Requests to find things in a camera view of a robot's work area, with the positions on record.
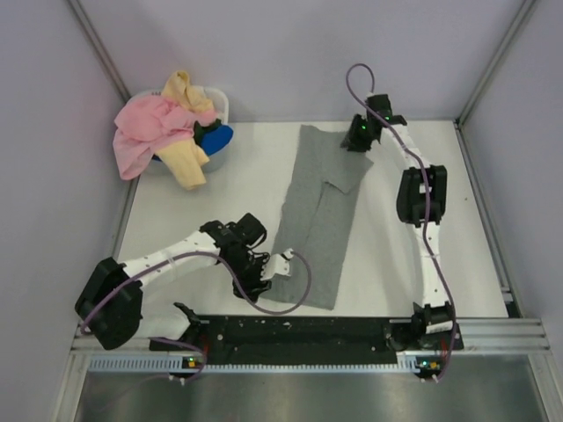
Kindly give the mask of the grey t shirt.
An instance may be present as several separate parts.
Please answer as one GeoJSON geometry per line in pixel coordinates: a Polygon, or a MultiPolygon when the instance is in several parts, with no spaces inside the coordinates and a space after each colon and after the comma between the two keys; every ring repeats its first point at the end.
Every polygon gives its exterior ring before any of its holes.
{"type": "Polygon", "coordinates": [[[303,304],[333,309],[361,182],[373,162],[343,149],[345,135],[302,125],[292,179],[281,207],[274,253],[293,249],[312,274],[303,304]]]}

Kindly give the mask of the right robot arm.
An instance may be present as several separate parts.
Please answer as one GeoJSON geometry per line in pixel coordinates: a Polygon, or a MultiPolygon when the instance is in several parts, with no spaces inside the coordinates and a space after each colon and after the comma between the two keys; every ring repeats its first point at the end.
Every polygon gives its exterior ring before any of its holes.
{"type": "Polygon", "coordinates": [[[364,115],[356,114],[341,143],[343,149],[366,152],[376,142],[398,168],[396,213],[412,238],[415,298],[410,321],[386,334],[390,346],[429,348],[455,325],[452,293],[440,264],[440,228],[446,212],[448,171],[426,159],[404,116],[392,111],[386,94],[370,94],[364,115]]]}

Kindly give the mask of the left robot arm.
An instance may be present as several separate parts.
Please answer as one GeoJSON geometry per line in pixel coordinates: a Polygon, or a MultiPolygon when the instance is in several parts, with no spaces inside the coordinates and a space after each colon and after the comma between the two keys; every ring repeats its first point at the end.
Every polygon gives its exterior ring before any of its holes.
{"type": "Polygon", "coordinates": [[[149,287],[162,287],[189,273],[224,264],[235,296],[256,302],[271,287],[266,276],[270,255],[255,250],[266,238],[267,229],[247,213],[236,222],[206,222],[179,242],[140,258],[103,259],[75,304],[80,331],[92,335],[106,350],[132,338],[166,338],[180,348],[190,348],[199,340],[198,317],[179,301],[149,314],[149,287]]]}

